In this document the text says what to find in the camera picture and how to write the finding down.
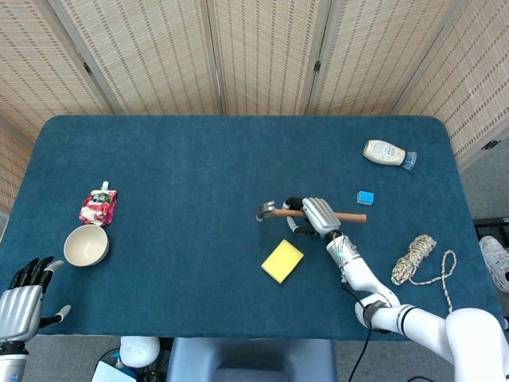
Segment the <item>white rope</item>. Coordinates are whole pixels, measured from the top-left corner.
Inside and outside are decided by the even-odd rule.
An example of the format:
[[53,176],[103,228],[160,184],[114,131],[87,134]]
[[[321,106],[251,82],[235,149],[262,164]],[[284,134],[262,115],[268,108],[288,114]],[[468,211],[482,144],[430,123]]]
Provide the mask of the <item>white rope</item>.
[[[451,313],[453,311],[453,304],[451,303],[449,291],[447,290],[447,286],[445,285],[445,279],[452,275],[454,268],[456,268],[457,258],[454,251],[450,250],[446,251],[442,256],[440,276],[419,283],[415,282],[412,279],[412,277],[415,275],[415,272],[419,268],[421,261],[429,256],[430,252],[435,248],[436,244],[437,242],[433,240],[431,236],[428,235],[418,236],[408,247],[408,252],[406,253],[406,255],[404,255],[401,259],[399,259],[396,262],[396,265],[392,270],[392,276],[390,277],[390,280],[392,281],[392,283],[396,285],[401,285],[406,280],[410,281],[414,285],[429,285],[438,280],[441,280],[442,290],[444,291],[444,296],[449,306],[449,313]],[[448,255],[453,256],[453,265],[451,266],[449,272],[445,272],[445,261],[447,260]]]

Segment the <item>hammer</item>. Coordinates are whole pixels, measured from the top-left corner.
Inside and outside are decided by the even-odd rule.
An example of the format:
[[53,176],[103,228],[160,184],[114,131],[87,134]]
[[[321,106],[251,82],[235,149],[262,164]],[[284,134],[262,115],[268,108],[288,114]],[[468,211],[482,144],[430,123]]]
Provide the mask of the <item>hammer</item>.
[[[335,212],[338,219],[342,221],[351,221],[354,223],[365,223],[367,215],[363,213],[342,213]],[[274,201],[267,201],[258,207],[256,212],[256,220],[263,221],[272,216],[291,216],[291,217],[305,217],[302,211],[295,209],[276,209]]]

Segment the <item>robotic arm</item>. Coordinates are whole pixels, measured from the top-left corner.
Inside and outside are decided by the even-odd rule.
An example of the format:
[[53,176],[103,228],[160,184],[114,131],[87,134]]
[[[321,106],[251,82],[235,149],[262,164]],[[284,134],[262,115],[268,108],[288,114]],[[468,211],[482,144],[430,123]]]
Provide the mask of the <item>robotic arm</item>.
[[[327,201],[290,198],[283,208],[302,209],[313,229],[302,233],[325,238],[326,248],[341,271],[341,282],[353,290],[371,292],[356,303],[360,323],[381,333],[395,332],[432,350],[454,365],[456,382],[505,382],[509,374],[509,346],[496,318],[484,310],[459,309],[444,319],[401,305],[364,262]],[[289,226],[296,232],[292,218]]]
[[47,257],[33,259],[16,272],[0,298],[0,382],[21,382],[28,351],[25,343],[40,328],[64,320],[71,310],[64,306],[52,317],[41,318],[42,300],[53,273],[64,264]]

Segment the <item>bottle cap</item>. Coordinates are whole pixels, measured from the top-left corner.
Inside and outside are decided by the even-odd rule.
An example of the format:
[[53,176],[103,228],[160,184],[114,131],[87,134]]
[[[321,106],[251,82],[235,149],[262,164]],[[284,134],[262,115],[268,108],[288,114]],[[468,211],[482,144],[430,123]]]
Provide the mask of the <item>bottle cap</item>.
[[413,151],[407,151],[405,155],[405,159],[403,159],[403,163],[401,167],[406,170],[411,170],[415,166],[415,161],[417,160],[417,153]]

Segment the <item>sneaker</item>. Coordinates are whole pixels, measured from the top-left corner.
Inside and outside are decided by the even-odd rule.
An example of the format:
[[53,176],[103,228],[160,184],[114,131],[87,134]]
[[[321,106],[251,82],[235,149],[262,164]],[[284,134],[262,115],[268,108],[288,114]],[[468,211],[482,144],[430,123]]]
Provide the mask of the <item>sneaker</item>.
[[493,236],[485,236],[479,240],[480,251],[490,271],[493,282],[502,292],[509,293],[509,253]]

